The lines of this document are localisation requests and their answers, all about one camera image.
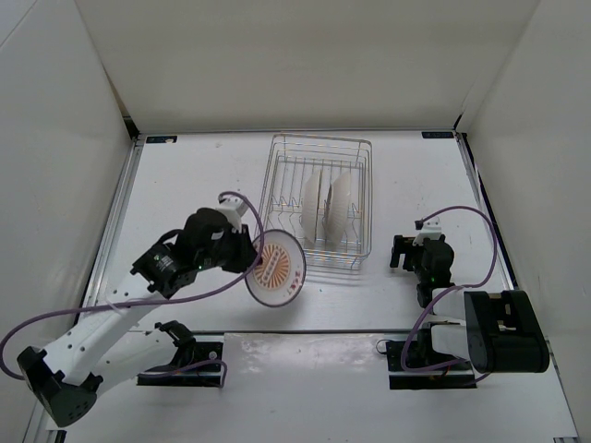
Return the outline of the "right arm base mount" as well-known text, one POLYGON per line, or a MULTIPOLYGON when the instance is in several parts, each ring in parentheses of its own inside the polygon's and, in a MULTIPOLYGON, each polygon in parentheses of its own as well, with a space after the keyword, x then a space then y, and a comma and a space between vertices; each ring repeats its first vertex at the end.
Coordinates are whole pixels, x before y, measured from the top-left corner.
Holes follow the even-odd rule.
MULTIPOLYGON (((475 389, 476 376, 469 363, 446 365, 445 367, 427 372, 404 371, 401 366, 401 355, 404 340, 381 339, 375 349, 386 358, 390 390, 447 390, 475 389)), ((406 364, 410 368, 438 365, 452 360, 448 354, 435 353, 427 345, 419 345, 412 341, 409 347, 406 364)))

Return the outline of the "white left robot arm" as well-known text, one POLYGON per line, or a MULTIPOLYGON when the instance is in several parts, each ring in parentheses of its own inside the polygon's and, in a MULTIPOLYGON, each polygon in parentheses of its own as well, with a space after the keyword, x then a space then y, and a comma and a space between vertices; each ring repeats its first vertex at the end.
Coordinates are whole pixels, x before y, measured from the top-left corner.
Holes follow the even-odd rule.
POLYGON ((61 337, 19 354, 16 377, 57 426, 73 425, 106 391, 154 367, 171 376, 202 365, 193 333, 176 320, 144 334, 131 330, 155 308, 174 303, 202 271, 221 269, 242 281, 259 264, 242 222, 250 208, 224 197, 215 209, 197 210, 146 250, 102 305, 80 309, 83 317, 61 337))

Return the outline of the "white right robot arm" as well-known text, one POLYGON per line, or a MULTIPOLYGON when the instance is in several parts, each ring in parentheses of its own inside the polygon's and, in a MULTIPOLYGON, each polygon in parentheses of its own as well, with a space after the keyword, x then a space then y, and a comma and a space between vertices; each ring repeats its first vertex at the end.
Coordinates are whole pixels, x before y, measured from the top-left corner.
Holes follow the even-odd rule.
POLYGON ((403 371, 469 364, 481 375, 546 372, 549 347, 527 293, 454 285, 453 260, 443 234, 393 238, 390 267, 416 275, 423 308, 400 351, 403 371))

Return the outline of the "plate with orange sunburst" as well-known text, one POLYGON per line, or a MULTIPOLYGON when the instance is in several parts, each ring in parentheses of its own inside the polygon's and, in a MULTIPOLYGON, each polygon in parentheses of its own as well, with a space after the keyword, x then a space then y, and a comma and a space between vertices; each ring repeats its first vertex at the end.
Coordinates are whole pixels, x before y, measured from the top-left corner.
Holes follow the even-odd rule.
POLYGON ((307 274, 305 252, 298 240, 287 231, 265 231, 260 259, 246 276, 251 296, 272 308, 292 303, 303 289, 307 274))

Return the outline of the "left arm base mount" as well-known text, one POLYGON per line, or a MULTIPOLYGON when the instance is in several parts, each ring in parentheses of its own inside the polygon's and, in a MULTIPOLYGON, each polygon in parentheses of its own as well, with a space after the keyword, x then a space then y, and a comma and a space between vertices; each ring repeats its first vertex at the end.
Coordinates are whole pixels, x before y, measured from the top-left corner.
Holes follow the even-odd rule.
POLYGON ((141 373, 136 384, 144 387, 219 388, 223 368, 223 335, 195 335, 193 356, 180 365, 160 365, 141 373))

